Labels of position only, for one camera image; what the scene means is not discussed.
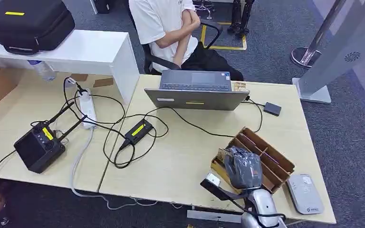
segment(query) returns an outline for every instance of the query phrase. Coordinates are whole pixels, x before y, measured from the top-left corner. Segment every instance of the laptop lid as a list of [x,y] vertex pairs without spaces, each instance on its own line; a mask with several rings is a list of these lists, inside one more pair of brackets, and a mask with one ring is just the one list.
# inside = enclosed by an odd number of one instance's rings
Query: laptop lid
[[146,94],[156,107],[234,110],[249,92],[222,92],[222,91],[187,91],[145,89]]

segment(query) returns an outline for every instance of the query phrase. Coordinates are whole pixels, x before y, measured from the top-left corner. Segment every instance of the floor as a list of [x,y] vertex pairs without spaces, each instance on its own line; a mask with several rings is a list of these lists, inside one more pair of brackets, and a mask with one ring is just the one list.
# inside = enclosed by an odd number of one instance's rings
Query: floor
[[[120,0],[110,14],[93,15],[89,0],[64,0],[74,15],[77,29],[126,31],[130,33],[135,57],[143,72],[143,51]],[[248,28],[247,50],[220,50],[247,81],[290,84],[305,73],[290,62],[293,48],[310,43],[333,0],[258,0]],[[217,3],[216,21],[230,21],[231,5]],[[344,18],[342,12],[338,18]],[[323,50],[335,34],[331,28],[321,44]],[[207,31],[207,38],[212,31]],[[240,42],[224,33],[216,45]],[[302,103],[327,190],[336,215],[336,225],[303,222],[292,227],[365,227],[365,62],[328,85],[332,104]],[[110,197],[121,205],[130,199]],[[239,228],[238,224],[187,219],[186,209],[159,203],[150,209],[128,207],[108,211],[98,199],[81,199],[68,189],[17,183],[10,194],[12,222],[8,228],[123,227],[123,228]]]

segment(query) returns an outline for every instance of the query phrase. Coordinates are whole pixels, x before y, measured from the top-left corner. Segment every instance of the black carrying case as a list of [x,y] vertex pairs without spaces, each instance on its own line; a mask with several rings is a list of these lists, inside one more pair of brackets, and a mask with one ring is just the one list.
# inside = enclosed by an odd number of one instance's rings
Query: black carrying case
[[0,44],[10,53],[54,50],[74,28],[72,14],[61,0],[0,2]]

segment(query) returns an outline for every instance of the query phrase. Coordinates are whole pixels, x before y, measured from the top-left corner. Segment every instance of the white t-shirt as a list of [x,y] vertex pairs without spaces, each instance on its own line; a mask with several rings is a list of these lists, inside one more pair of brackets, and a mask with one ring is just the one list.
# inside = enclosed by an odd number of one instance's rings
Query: white t-shirt
[[[129,0],[129,8],[141,44],[149,44],[152,55],[172,62],[178,42],[161,49],[155,41],[163,38],[165,31],[181,29],[182,12],[185,9],[195,10],[192,0]],[[198,40],[191,36],[182,62],[191,56],[197,44]],[[156,63],[153,63],[153,68],[159,72],[167,69]]]

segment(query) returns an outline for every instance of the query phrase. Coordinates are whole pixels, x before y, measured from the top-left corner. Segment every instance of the black pants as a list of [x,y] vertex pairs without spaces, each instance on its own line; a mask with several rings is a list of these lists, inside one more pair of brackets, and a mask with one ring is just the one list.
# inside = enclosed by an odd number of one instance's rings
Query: black pants
[[[232,68],[225,58],[221,57],[215,50],[205,49],[202,42],[198,45],[191,56],[185,61],[182,70],[202,70],[202,71],[227,71],[230,72],[230,79],[233,81],[244,81],[243,74]],[[160,75],[158,71],[152,69],[152,74]]]

